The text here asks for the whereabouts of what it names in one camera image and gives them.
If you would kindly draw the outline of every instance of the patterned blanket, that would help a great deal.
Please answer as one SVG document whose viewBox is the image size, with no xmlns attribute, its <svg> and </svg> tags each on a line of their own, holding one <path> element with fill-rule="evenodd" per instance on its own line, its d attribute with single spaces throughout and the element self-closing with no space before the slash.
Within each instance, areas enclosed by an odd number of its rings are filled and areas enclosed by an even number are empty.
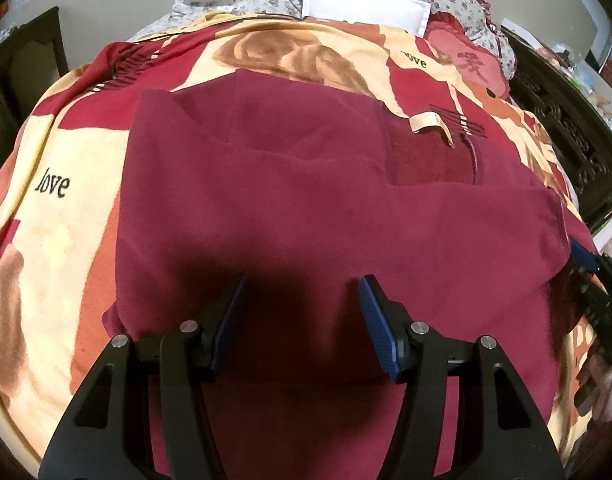
<svg viewBox="0 0 612 480">
<path fill-rule="evenodd" d="M 483 129 L 579 219 L 535 117 L 464 81 L 450 59 L 401 30 L 212 13 L 110 44 L 43 95 L 0 172 L 0 435 L 31 472 L 108 342 L 101 317 L 116 299 L 119 189 L 141 92 L 176 92 L 239 68 L 375 98 L 413 131 L 439 128 L 449 143 Z M 591 339 L 582 321 L 561 352 L 550 429 L 564 458 L 587 422 L 570 394 Z"/>
</svg>

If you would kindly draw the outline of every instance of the maroon fabric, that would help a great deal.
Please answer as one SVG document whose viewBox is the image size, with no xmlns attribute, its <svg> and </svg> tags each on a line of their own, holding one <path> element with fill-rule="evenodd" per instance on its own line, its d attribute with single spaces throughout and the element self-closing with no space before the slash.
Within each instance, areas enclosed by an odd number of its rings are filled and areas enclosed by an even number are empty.
<svg viewBox="0 0 612 480">
<path fill-rule="evenodd" d="M 550 413 L 548 282 L 569 256 L 559 198 L 487 139 L 452 150 L 402 121 L 365 96 L 247 71 L 142 94 L 104 323 L 166 332 L 227 269 L 246 272 L 230 363 L 204 387 L 232 480 L 377 477 L 403 388 L 380 371 L 359 310 L 368 273 L 443 335 L 497 338 Z M 449 433 L 456 410 L 452 390 Z"/>
</svg>

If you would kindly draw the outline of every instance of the carved wooden bed frame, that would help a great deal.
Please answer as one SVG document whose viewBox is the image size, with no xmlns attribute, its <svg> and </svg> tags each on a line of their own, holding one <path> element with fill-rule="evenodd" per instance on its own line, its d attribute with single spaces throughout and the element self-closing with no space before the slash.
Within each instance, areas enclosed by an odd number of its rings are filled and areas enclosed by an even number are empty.
<svg viewBox="0 0 612 480">
<path fill-rule="evenodd" d="M 612 215 L 612 131 L 583 94 L 553 66 L 505 30 L 517 56 L 510 94 L 533 112 L 553 141 L 592 232 Z"/>
</svg>

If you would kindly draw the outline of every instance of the maroon cloth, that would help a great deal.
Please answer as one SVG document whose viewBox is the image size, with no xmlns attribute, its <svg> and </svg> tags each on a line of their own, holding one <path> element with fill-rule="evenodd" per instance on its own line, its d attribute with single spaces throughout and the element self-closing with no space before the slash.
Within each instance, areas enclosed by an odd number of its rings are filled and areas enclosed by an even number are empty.
<svg viewBox="0 0 612 480">
<path fill-rule="evenodd" d="M 493 335 L 548 417 L 548 282 L 577 220 L 489 140 L 455 144 L 412 134 L 371 98 L 243 70 L 143 92 L 104 323 L 164 333 L 217 296 L 228 269 L 248 275 L 230 362 L 203 388 L 231 480 L 377 478 L 403 387 L 379 369 L 359 309 L 368 273 L 445 336 Z M 452 388 L 447 434 L 456 413 Z M 156 423 L 153 442 L 165 472 Z"/>
</svg>

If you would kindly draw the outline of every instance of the metal screw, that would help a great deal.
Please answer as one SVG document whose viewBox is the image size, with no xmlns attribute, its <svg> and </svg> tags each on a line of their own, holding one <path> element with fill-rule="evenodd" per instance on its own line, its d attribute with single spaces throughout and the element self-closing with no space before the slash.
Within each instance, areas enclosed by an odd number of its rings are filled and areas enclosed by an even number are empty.
<svg viewBox="0 0 612 480">
<path fill-rule="evenodd" d="M 489 350 L 492 350 L 494 347 L 497 346 L 497 341 L 494 340 L 494 337 L 489 336 L 489 335 L 484 335 L 481 338 L 481 345 L 484 348 L 487 348 Z"/>
<path fill-rule="evenodd" d="M 419 335 L 423 335 L 426 332 L 428 332 L 428 330 L 430 330 L 430 327 L 428 327 L 428 325 L 426 323 L 424 323 L 423 321 L 415 321 L 412 325 L 411 325 L 413 332 L 415 332 L 416 334 Z"/>
<path fill-rule="evenodd" d="M 179 330 L 188 334 L 197 330 L 198 327 L 199 325 L 195 320 L 189 319 L 188 321 L 184 321 L 181 325 L 179 325 Z"/>
<path fill-rule="evenodd" d="M 125 334 L 116 335 L 115 337 L 113 337 L 113 339 L 110 341 L 110 343 L 115 348 L 121 348 L 126 343 L 128 343 L 128 336 L 125 335 Z"/>
</svg>

